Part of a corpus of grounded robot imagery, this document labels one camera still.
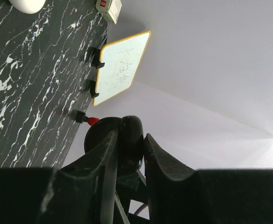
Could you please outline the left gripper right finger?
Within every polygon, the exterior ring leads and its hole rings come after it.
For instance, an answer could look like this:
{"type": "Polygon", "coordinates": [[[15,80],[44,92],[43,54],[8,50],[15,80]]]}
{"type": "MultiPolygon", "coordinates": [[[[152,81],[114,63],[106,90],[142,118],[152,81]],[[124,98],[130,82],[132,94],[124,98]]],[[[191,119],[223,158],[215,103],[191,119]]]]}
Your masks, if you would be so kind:
{"type": "Polygon", "coordinates": [[[152,224],[273,224],[273,169],[194,170],[148,134],[145,174],[152,224]]]}

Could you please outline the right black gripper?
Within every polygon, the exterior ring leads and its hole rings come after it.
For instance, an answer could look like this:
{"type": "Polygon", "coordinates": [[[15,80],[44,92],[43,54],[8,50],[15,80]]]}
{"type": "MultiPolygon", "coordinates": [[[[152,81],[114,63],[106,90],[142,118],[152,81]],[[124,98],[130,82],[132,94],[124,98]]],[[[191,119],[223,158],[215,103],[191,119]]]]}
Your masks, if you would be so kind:
{"type": "Polygon", "coordinates": [[[129,212],[131,201],[147,206],[147,188],[144,175],[137,171],[130,174],[119,174],[116,180],[114,224],[148,224],[149,220],[129,212]]]}

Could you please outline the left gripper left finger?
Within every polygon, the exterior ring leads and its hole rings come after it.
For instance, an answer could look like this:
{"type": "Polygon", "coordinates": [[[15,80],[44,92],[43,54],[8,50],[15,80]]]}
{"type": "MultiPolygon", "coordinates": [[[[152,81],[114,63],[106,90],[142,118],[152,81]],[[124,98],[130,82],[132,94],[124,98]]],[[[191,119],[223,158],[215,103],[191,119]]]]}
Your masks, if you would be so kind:
{"type": "Polygon", "coordinates": [[[0,168],[0,224],[110,224],[117,132],[62,168],[0,168]]]}

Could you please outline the white earbud charging case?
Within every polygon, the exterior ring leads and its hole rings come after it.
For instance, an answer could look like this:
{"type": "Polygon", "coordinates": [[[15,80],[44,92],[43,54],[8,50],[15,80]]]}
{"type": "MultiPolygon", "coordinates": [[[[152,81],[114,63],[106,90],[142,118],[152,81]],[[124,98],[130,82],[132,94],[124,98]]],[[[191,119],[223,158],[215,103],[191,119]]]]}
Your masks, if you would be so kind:
{"type": "Polygon", "coordinates": [[[46,0],[9,0],[9,2],[22,13],[35,14],[43,8],[46,0]]]}

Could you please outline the black earbud case base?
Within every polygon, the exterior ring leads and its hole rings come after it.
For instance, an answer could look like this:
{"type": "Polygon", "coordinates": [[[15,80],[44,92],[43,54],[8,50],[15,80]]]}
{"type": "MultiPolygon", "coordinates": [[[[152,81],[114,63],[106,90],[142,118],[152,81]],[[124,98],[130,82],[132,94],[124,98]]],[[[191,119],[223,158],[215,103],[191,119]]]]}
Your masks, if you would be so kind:
{"type": "Polygon", "coordinates": [[[118,132],[118,170],[133,173],[143,159],[143,125],[137,116],[106,117],[94,123],[84,139],[84,152],[91,151],[111,131],[118,132]]]}

